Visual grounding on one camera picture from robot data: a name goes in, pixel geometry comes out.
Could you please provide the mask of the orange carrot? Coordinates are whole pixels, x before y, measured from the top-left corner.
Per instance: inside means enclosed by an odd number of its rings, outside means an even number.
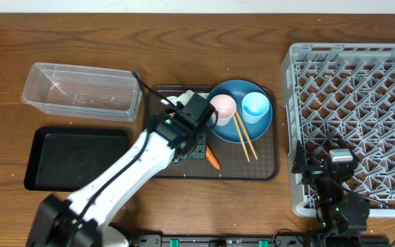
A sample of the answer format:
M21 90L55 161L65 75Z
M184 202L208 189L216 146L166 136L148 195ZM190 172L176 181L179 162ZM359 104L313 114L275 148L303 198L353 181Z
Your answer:
M206 146L206 159L209 161L209 163L217 170L220 170L220 164L217 160L217 158L215 157L212 149L207 145Z

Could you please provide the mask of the white tissue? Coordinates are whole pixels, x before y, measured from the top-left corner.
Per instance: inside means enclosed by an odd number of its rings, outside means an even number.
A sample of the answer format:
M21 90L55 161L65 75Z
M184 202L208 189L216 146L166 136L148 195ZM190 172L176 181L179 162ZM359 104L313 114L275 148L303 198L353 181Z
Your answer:
M166 106L170 106L173 111L176 111L182 109L194 95L199 95L204 99L205 104L209 104L207 99L208 93L196 93L192 90L187 90L185 93L182 93L179 96L167 96L165 99L161 99L160 102Z

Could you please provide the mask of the pink cup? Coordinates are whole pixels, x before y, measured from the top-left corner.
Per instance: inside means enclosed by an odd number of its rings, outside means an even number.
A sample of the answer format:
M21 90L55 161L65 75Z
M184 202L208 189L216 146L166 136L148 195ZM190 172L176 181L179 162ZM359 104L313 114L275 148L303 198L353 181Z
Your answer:
M211 99L210 103L217 111L217 117L215 114L211 116L211 119L217 122L217 126L227 125L237 110L236 101L229 95L216 95Z

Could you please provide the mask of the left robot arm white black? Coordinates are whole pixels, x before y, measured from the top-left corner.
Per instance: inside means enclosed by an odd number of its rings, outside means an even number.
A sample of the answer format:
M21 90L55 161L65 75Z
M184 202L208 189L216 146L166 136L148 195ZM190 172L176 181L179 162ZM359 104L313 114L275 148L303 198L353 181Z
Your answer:
M27 246L129 246L110 222L118 210L176 154L188 152L210 117L195 113L154 115L134 145L103 174L66 200L40 204Z

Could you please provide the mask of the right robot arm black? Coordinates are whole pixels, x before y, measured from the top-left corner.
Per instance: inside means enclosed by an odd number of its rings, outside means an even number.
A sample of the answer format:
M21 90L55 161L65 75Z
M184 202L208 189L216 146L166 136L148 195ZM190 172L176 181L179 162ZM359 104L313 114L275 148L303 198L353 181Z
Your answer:
M330 150L319 165L310 165L301 142L297 142L291 172L302 175L302 184L315 187L315 214L324 227L306 237L304 246L362 245L360 233L367 230L370 203L360 196L344 193L342 188L342 183L353 177L359 162L342 138L338 138L337 149Z

